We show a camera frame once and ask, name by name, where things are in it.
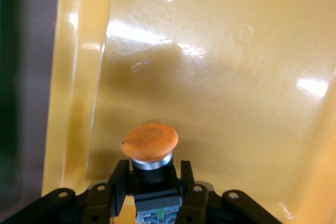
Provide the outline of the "yellow plastic tray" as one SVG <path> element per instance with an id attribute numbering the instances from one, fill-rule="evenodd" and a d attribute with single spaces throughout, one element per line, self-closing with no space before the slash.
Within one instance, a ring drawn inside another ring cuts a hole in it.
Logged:
<path id="1" fill-rule="evenodd" d="M 336 224 L 336 0 L 58 0 L 42 193 L 110 176 L 132 128 L 283 224 Z"/>

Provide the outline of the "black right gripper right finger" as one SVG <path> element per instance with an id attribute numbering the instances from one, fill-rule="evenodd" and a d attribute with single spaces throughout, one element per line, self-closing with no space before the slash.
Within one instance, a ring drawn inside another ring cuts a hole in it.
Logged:
<path id="1" fill-rule="evenodd" d="M 181 187 L 183 202 L 177 214 L 177 224 L 204 224 L 208 190 L 195 182 L 190 161 L 181 161 Z"/>

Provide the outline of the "yellow push button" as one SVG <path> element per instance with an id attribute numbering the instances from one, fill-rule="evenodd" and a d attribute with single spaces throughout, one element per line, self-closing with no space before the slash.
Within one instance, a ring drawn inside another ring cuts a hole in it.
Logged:
<path id="1" fill-rule="evenodd" d="M 136 224 L 175 224 L 182 205 L 179 179 L 173 164 L 178 135 L 158 123 L 130 130 L 121 142 L 131 159 L 129 195 L 136 208 Z"/>

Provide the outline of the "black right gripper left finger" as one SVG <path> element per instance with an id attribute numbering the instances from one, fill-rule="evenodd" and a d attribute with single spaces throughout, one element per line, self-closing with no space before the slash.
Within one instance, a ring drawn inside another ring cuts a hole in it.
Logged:
<path id="1" fill-rule="evenodd" d="M 106 182 L 91 187 L 83 224 L 110 224 L 111 220 L 119 216 L 127 195 L 129 165 L 127 159 L 120 160 Z"/>

